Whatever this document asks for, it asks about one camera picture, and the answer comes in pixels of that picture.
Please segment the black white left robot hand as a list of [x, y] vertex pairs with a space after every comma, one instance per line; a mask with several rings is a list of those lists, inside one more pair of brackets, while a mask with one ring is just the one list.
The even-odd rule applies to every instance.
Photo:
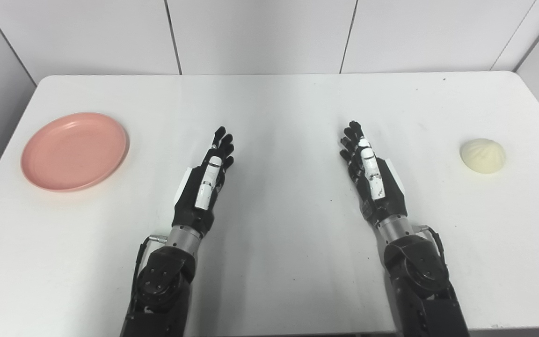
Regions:
[[206, 235], [215, 220], [213, 208], [225, 185], [226, 172], [234, 163], [233, 135], [221, 126], [201, 164], [191, 170], [174, 205], [172, 226], [190, 227]]

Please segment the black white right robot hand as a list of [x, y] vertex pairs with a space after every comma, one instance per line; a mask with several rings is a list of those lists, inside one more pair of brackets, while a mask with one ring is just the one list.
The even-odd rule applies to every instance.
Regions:
[[364, 220], [376, 227], [391, 216], [407, 216], [404, 194], [387, 162], [376, 155], [361, 124], [350, 121], [343, 133], [340, 156], [357, 190]]

